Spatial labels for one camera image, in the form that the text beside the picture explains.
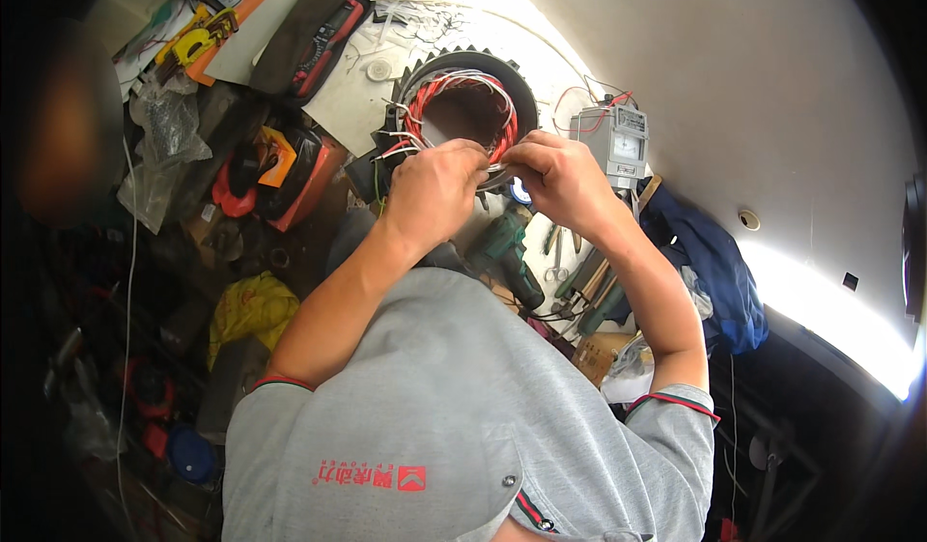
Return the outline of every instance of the tool bag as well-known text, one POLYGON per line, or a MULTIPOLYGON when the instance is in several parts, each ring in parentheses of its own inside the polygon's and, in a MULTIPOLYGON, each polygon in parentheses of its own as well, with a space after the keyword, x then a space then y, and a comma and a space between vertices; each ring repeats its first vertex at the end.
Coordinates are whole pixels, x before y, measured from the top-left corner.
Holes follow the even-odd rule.
POLYGON ((261 52, 249 86, 278 102, 302 107, 322 87, 348 39, 372 10, 370 0, 298 0, 261 52), (330 21, 344 20, 346 16, 349 21, 344 28, 329 28, 330 21), (338 41, 325 46, 332 38, 338 41))

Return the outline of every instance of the gray polo shirt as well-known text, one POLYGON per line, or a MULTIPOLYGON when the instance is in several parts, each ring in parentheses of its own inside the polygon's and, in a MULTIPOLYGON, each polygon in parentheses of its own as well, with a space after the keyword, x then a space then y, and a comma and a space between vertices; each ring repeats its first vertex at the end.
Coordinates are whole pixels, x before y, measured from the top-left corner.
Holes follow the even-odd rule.
POLYGON ((238 405, 223 540, 699 540, 712 407, 672 385, 622 424, 481 283, 411 270, 341 373, 238 405))

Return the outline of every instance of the cordless drill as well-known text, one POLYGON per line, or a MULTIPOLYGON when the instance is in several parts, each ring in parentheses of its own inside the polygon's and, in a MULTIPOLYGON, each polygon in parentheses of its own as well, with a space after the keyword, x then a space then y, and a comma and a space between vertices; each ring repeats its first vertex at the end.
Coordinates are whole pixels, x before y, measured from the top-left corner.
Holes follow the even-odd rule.
POLYGON ((509 206, 483 230, 465 257, 475 270, 488 272, 504 281, 527 310, 534 310, 544 302, 544 292, 524 260, 522 241, 530 221, 531 212, 524 205, 509 206))

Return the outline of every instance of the green wire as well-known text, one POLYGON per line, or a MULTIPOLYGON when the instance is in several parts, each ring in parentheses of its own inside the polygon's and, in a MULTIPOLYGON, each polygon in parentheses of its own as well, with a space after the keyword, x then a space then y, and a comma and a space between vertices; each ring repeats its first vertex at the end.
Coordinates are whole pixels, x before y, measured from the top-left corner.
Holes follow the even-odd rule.
POLYGON ((387 207, 387 203, 380 198, 380 161, 374 160, 374 194, 377 196, 377 203, 380 204, 380 214, 383 215, 383 209, 387 207))

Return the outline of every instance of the red logo on shirt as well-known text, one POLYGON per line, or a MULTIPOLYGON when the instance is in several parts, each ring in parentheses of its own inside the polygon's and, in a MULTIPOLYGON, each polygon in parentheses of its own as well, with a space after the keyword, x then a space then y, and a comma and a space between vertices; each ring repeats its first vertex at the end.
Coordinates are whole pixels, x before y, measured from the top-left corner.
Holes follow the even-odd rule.
POLYGON ((336 461, 323 459, 318 476, 312 479, 312 485, 321 483, 333 485, 367 485, 396 489, 402 492, 421 492, 424 490, 424 466, 400 466, 396 481, 393 481, 395 466, 391 463, 378 463, 377 466, 366 461, 336 461))
POLYGON ((400 466, 399 485, 402 492, 421 492, 424 490, 424 466, 400 466))

